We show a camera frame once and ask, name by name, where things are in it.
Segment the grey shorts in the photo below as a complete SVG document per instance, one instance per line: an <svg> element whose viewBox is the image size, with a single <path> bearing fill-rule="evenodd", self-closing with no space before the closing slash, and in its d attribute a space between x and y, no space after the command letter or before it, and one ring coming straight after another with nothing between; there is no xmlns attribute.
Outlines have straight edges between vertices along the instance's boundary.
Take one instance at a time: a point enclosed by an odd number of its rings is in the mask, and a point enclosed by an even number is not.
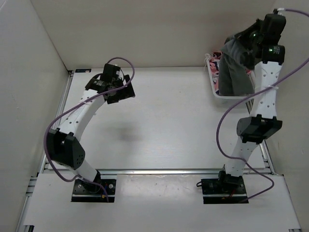
<svg viewBox="0 0 309 232"><path fill-rule="evenodd" d="M235 38L230 36L221 48L219 61L219 94L221 96L247 96L253 94L253 85L247 70L241 64L241 55L246 49Z"/></svg>

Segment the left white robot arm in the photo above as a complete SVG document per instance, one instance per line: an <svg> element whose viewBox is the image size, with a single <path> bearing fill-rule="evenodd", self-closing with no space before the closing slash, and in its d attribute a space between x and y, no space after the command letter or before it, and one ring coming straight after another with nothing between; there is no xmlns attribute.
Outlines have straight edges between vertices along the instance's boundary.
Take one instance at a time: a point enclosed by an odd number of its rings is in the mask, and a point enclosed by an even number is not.
<svg viewBox="0 0 309 232"><path fill-rule="evenodd" d="M100 190L98 170L86 161L80 140L86 126L103 104L135 96L132 79L129 75L120 78L117 72L95 75L86 84L79 103L59 115L48 126L43 139L45 155L63 181L80 178L90 193Z"/></svg>

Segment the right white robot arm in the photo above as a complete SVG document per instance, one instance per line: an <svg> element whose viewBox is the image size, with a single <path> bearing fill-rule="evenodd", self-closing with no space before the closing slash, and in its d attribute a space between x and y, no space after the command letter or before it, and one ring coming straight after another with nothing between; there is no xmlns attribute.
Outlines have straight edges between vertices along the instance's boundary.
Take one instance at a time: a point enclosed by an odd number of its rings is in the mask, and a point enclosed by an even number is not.
<svg viewBox="0 0 309 232"><path fill-rule="evenodd" d="M276 112L276 85L285 57L284 46L278 44L285 25L286 19L280 15L258 19L228 38L223 46L224 58L255 72L255 91L241 100L252 98L253 107L249 117L238 121L237 143L228 156L229 162L219 172L217 188L222 193L241 185L243 169L249 165L253 151L282 128Z"/></svg>

